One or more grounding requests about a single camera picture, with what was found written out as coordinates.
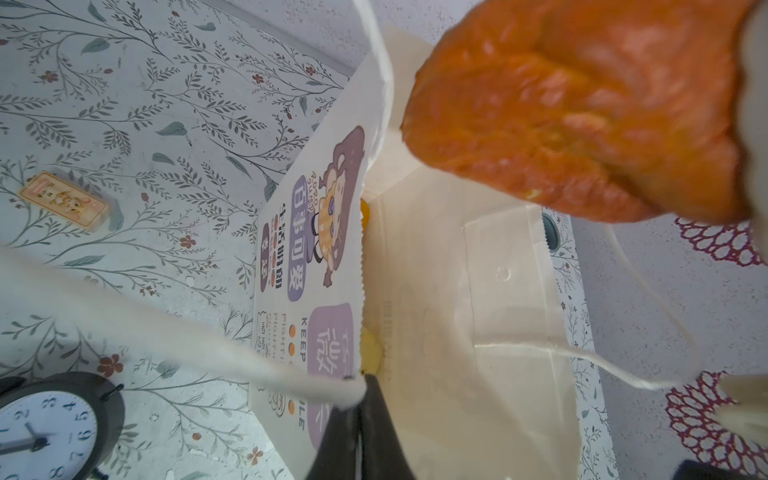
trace cartoon character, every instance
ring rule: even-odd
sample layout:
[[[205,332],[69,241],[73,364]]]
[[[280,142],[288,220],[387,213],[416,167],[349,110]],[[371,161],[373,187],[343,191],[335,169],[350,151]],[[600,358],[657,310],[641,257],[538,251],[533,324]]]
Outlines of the cartoon character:
[[[328,265],[324,286],[333,284],[331,275],[339,269],[344,254],[346,228],[365,154],[365,140],[366,134],[358,125],[333,149],[333,161],[317,183],[318,191],[326,189],[325,195],[318,194],[317,213],[312,222],[312,233],[317,236],[314,257],[319,263],[325,260]]]
[[[90,198],[72,197],[71,192],[61,192],[53,200],[50,205],[56,205],[63,211],[67,212],[70,217],[80,220],[80,216],[85,212],[87,208],[86,204],[91,202]]]

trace paper bag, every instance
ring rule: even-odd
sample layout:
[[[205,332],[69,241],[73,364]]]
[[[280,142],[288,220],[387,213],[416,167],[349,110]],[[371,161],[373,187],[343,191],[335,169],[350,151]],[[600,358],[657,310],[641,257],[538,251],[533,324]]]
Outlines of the paper bag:
[[[399,124],[431,47],[396,30],[386,47],[391,121],[376,123],[386,106],[369,55],[260,215],[253,347],[341,379],[359,375],[365,324],[383,344],[379,381],[418,478],[576,478],[571,364],[504,345],[565,342],[541,209],[410,155]],[[250,406],[304,478],[330,406],[258,385]]]

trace small flower print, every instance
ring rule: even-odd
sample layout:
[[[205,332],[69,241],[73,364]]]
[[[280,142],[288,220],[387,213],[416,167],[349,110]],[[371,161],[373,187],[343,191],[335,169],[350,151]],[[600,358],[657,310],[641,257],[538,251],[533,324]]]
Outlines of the small flower print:
[[[48,82],[49,84],[52,84],[53,82],[58,81],[58,74],[46,70],[44,75],[40,75],[40,79],[43,80],[43,83]]]
[[[181,243],[181,246],[186,249],[192,248],[197,242],[192,240],[192,237],[190,235],[187,235],[186,237],[182,237],[181,240],[179,240]]]
[[[155,296],[155,295],[160,296],[160,294],[154,288],[152,288],[151,285],[141,287],[141,289],[139,290],[139,293],[141,294],[141,296],[147,296],[148,293],[149,293],[149,296]]]
[[[259,458],[264,456],[264,452],[259,450],[259,447],[253,449],[253,453],[249,453],[246,458],[250,460],[251,465],[259,463]]]
[[[120,356],[117,353],[111,357],[102,356],[98,361],[99,366],[96,368],[96,370],[104,376],[112,376],[112,374],[115,372],[120,373],[123,371],[123,364],[118,362],[119,359]]]

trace white string handle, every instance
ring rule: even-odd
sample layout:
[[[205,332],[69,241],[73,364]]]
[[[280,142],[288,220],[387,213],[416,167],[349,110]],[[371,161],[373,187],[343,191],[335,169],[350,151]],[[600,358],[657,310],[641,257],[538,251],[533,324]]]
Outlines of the white string handle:
[[[6,302],[42,304],[57,319],[120,345],[139,346],[154,356],[228,379],[255,382],[312,402],[354,406],[366,392],[362,377],[340,381],[311,376],[260,356],[191,320],[162,313],[117,293],[72,279],[0,249],[0,295]]]
[[[564,356],[564,357],[573,357],[578,359],[584,359],[592,362],[593,364],[599,366],[606,372],[610,373],[611,375],[615,376],[619,380],[621,380],[624,383],[627,383],[630,386],[633,386],[636,389],[643,389],[643,390],[658,390],[658,389],[668,389],[674,386],[683,385],[685,383],[689,383],[694,381],[699,374],[701,373],[701,352],[699,344],[697,343],[694,336],[688,331],[688,328],[686,328],[685,324],[683,324],[683,321],[680,319],[680,317],[677,316],[677,314],[667,305],[667,302],[664,301],[661,296],[659,296],[656,292],[654,292],[648,284],[645,282],[642,276],[637,272],[637,270],[634,269],[632,266],[632,263],[627,258],[627,255],[624,253],[624,251],[621,249],[621,245],[619,245],[618,239],[616,238],[616,233],[614,232],[613,227],[606,223],[604,225],[605,234],[608,237],[608,242],[613,247],[614,251],[619,257],[619,260],[624,265],[624,267],[629,270],[630,275],[640,284],[641,288],[645,290],[648,295],[656,302],[656,304],[664,311],[664,314],[667,316],[667,318],[672,322],[673,325],[677,328],[677,331],[680,332],[680,335],[685,339],[686,343],[688,344],[688,347],[690,349],[690,363],[691,366],[688,369],[688,373],[685,376],[680,377],[679,379],[671,379],[671,380],[654,380],[654,379],[644,379],[639,376],[634,375],[633,373],[629,373],[628,371],[622,369],[620,366],[616,366],[615,364],[609,362],[602,356],[599,356],[597,353],[592,352],[590,350],[580,349],[574,346],[570,345],[563,345],[560,343],[553,343],[549,342],[547,340],[542,340],[541,342],[537,341],[518,341],[518,340],[507,340],[507,341],[499,341],[499,342],[488,342],[488,343],[476,343],[476,346],[513,346],[519,349],[529,349],[533,351],[540,351],[540,352],[547,352],[556,356]]]

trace floral wallpaper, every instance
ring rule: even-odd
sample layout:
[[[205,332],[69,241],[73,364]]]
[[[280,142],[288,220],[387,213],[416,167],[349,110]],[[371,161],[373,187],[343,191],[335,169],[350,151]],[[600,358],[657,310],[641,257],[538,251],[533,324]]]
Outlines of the floral wallpaper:
[[[594,351],[581,264],[576,253],[571,217],[543,209],[544,231],[558,284],[566,337],[572,346]],[[618,480],[618,467],[605,408],[600,369],[592,362],[571,359],[576,384],[576,415],[581,433],[578,480]]]
[[[196,0],[0,0],[0,243],[251,335],[252,232],[348,78]],[[92,232],[18,196],[40,171],[110,204]],[[113,478],[289,478],[247,385],[4,305],[0,377],[125,384]]]

